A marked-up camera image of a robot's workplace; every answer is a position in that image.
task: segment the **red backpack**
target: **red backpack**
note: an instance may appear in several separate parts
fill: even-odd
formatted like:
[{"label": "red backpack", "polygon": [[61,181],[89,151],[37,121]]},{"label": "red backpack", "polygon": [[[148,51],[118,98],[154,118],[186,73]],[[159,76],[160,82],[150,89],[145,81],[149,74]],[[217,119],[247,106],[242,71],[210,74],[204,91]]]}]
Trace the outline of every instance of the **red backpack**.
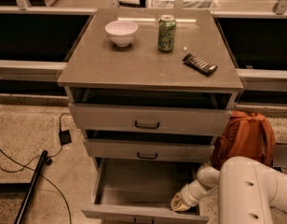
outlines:
[{"label": "red backpack", "polygon": [[226,160],[234,156],[243,156],[269,165],[273,160],[275,144],[273,129],[265,116],[233,111],[223,135],[214,144],[210,160],[218,170]]}]

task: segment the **green can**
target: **green can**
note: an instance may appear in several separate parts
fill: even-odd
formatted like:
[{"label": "green can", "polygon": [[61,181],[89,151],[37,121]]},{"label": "green can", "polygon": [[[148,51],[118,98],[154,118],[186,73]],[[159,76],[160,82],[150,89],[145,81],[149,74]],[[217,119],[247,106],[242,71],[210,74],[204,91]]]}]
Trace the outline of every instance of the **green can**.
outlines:
[{"label": "green can", "polygon": [[172,15],[163,15],[159,20],[158,49],[170,52],[174,47],[174,36],[177,22]]}]

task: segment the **white bowl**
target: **white bowl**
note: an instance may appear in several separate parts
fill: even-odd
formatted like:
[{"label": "white bowl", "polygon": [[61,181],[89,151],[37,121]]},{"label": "white bowl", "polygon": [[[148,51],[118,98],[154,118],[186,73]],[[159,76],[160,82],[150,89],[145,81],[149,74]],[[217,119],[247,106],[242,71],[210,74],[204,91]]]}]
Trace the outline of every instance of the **white bowl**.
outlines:
[{"label": "white bowl", "polygon": [[107,37],[119,47],[126,47],[135,38],[138,25],[133,21],[112,21],[105,26]]}]

